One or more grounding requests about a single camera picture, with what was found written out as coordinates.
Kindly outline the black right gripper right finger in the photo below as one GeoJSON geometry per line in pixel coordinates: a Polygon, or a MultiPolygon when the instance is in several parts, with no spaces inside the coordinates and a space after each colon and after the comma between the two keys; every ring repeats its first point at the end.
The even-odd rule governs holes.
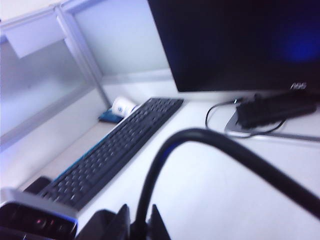
{"type": "Polygon", "coordinates": [[[150,240],[171,240],[160,212],[155,204],[152,205],[151,217],[149,219],[150,240]]]}

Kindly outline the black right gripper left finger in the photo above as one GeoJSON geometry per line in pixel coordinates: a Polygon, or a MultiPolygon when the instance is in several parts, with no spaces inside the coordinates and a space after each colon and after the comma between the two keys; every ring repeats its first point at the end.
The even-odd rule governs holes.
{"type": "Polygon", "coordinates": [[[124,204],[116,216],[115,221],[115,239],[129,240],[130,239],[130,209],[127,204],[124,204]]]}

